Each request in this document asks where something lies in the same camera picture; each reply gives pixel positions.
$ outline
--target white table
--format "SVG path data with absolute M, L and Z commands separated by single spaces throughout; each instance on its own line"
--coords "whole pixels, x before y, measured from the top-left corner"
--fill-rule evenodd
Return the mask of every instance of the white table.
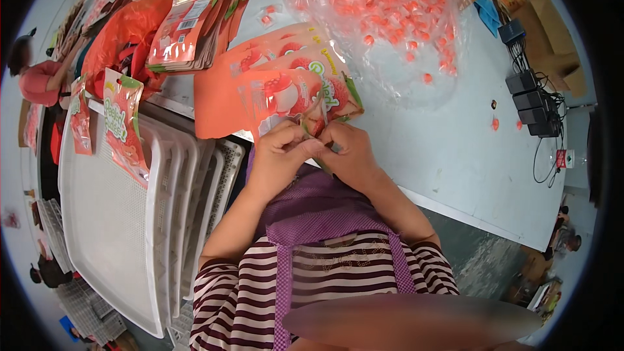
M 254 16 L 260 7 L 281 3 L 250 0 L 231 46 L 267 32 Z M 275 28 L 294 22 L 284 15 Z M 539 139 L 530 136 L 526 126 L 516 127 L 518 114 L 505 84 L 513 73 L 507 49 L 478 17 L 472 17 L 471 28 L 467 71 L 444 106 L 437 111 L 416 111 L 372 103 L 372 91 L 358 87 L 366 112 L 352 123 L 367 130 L 378 163 L 414 203 L 544 251 L 565 172 L 550 189 L 534 181 Z M 496 110 L 490 107 L 493 99 Z M 161 95 L 150 101 L 194 118 L 193 75 L 169 76 Z M 500 121 L 498 131 L 491 128 L 493 115 Z M 236 135 L 253 140 L 246 132 Z M 542 141 L 535 168 L 538 178 L 550 169 L 549 154 L 554 147 L 555 139 Z

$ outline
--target plastic bag of candies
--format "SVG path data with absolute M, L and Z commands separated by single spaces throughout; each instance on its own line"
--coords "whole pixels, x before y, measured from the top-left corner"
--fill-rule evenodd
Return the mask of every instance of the plastic bag of candies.
M 339 41 L 362 83 L 402 106 L 438 108 L 462 72 L 470 0 L 284 0 Z

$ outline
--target pink shirt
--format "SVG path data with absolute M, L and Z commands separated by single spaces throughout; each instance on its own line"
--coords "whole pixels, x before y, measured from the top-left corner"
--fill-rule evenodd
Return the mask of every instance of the pink shirt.
M 19 87 L 24 98 L 32 103 L 47 107 L 54 106 L 59 100 L 59 93 L 65 86 L 63 85 L 60 90 L 51 91 L 46 91 L 46 86 L 48 80 L 56 74 L 61 65 L 62 63 L 57 61 L 47 60 L 28 68 L 19 79 Z

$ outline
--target blue cloth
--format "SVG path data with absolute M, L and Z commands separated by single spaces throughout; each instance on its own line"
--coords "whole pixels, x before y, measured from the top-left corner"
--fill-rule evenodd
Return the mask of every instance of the blue cloth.
M 492 0 L 475 0 L 474 6 L 477 7 L 479 18 L 486 24 L 494 37 L 498 38 L 498 28 L 501 25 L 501 21 Z

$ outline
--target purple apron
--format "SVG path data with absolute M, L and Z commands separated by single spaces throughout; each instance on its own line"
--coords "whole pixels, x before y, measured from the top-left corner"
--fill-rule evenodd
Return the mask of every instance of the purple apron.
M 247 167 L 249 179 L 254 149 Z M 359 230 L 379 230 L 387 234 L 399 293 L 415 293 L 401 239 L 381 218 L 360 192 L 334 179 L 322 169 L 304 164 L 294 183 L 267 206 L 259 225 L 266 225 L 267 238 L 277 246 L 275 288 L 275 339 L 273 349 L 290 346 L 290 333 L 281 320 L 290 310 L 293 285 L 293 247 L 340 238 Z

